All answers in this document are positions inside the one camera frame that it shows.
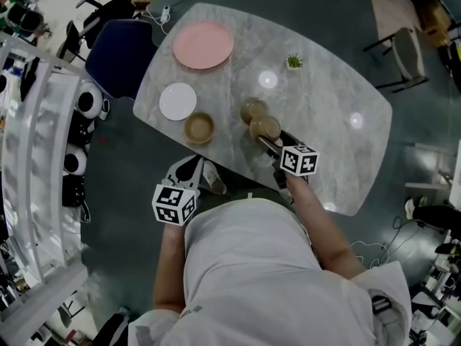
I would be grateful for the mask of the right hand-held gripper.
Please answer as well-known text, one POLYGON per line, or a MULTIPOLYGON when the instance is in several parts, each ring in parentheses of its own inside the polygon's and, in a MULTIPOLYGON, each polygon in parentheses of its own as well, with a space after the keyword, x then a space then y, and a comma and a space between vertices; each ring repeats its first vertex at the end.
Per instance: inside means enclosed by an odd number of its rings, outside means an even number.
POLYGON ((287 188, 286 174, 302 177, 306 182, 309 176, 316 174, 319 153, 284 130, 281 130, 279 138, 283 146, 263 136, 258 136, 256 143, 274 159, 273 176, 278 188, 284 190, 287 188))

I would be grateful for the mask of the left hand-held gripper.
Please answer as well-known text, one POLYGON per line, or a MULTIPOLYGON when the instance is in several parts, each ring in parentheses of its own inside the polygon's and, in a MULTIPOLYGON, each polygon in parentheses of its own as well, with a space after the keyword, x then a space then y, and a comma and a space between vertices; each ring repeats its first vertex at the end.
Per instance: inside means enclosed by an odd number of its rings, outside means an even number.
POLYGON ((187 156, 172 164, 166 178, 156 185, 152 206, 157 221, 183 226, 196 211, 205 160, 200 155, 193 158, 197 164, 191 179, 191 167, 188 165, 190 160, 191 157, 187 156))

